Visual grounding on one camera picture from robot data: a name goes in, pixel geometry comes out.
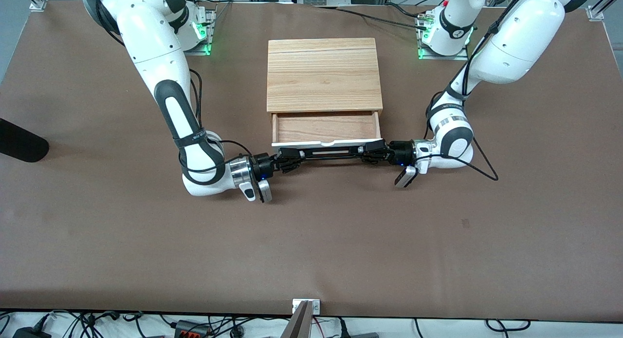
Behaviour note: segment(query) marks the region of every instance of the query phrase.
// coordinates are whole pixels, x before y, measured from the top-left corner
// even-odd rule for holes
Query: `white floor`
[[[16,329],[32,327],[45,314],[45,312],[16,312],[11,314],[11,321],[6,331],[1,335],[3,338],[12,337]],[[169,316],[168,321],[179,319],[190,320],[196,323],[207,322],[205,316]],[[220,318],[214,316],[212,322]],[[0,320],[0,329],[4,325]],[[339,335],[340,323],[335,318],[320,318],[329,320],[320,325],[324,337],[329,338]],[[56,314],[56,318],[50,316],[44,325],[44,332],[61,338],[67,327],[71,325],[73,318],[69,314]],[[345,318],[348,331],[351,336],[376,332],[380,338],[419,338],[413,319],[385,319],[385,318]],[[163,336],[172,338],[174,330],[165,324],[157,315],[145,315],[140,318],[140,327],[147,337]],[[490,331],[483,320],[449,320],[449,319],[418,319],[423,338],[504,338],[503,333]],[[523,322],[503,321],[507,328],[518,327]],[[261,320],[256,319],[243,325],[245,338],[278,338],[287,325],[286,320]],[[112,321],[109,318],[97,321],[98,329],[104,338],[140,338],[135,322],[125,322],[122,318]],[[80,338],[82,329],[77,329],[74,338]],[[229,336],[228,332],[221,337]],[[580,322],[532,322],[531,326],[521,332],[509,332],[509,338],[621,338],[623,337],[623,324],[598,324]],[[322,338],[316,325],[311,329],[311,338]]]

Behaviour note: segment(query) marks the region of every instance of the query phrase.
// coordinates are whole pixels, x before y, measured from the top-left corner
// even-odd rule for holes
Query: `power adapter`
[[[50,314],[45,314],[45,316],[37,322],[35,327],[22,327],[18,329],[15,331],[15,334],[13,334],[13,338],[52,338],[50,334],[42,331],[45,320],[49,315]]]
[[[35,331],[32,327],[23,327],[15,331],[13,338],[52,338],[50,334]]]

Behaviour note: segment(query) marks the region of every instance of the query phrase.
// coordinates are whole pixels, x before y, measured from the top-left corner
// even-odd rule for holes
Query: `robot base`
[[[442,56],[441,54],[438,54],[434,50],[430,49],[430,47],[423,42],[423,40],[430,36],[430,28],[434,24],[435,18],[433,13],[434,10],[427,10],[424,16],[416,18],[417,26],[423,26],[427,28],[426,31],[416,29],[416,37],[418,39],[418,59],[445,59],[467,61],[467,59],[469,58],[467,53],[467,44],[469,44],[472,31],[470,31],[469,36],[467,36],[467,41],[465,41],[465,47],[463,47],[463,49],[461,49],[458,54],[455,54],[453,56]]]
[[[212,52],[212,38],[214,36],[214,27],[216,26],[216,10],[200,7],[198,16],[200,21],[207,23],[207,25],[197,25],[197,32],[200,33],[200,37],[204,35],[206,35],[206,37],[192,49],[185,50],[184,54],[187,56],[209,56]]]

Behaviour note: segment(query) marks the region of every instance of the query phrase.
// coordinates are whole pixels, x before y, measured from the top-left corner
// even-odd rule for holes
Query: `wood grain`
[[[376,112],[279,113],[273,118],[276,143],[381,138]]]
[[[373,38],[270,40],[270,113],[381,111]]]

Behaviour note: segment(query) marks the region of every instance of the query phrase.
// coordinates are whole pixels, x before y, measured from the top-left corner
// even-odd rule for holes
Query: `metal mounting bracket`
[[[312,314],[314,316],[320,315],[320,300],[306,300],[306,299],[292,300],[292,314],[296,312],[296,309],[298,309],[298,306],[301,304],[302,301],[310,302],[311,308],[312,308]]]

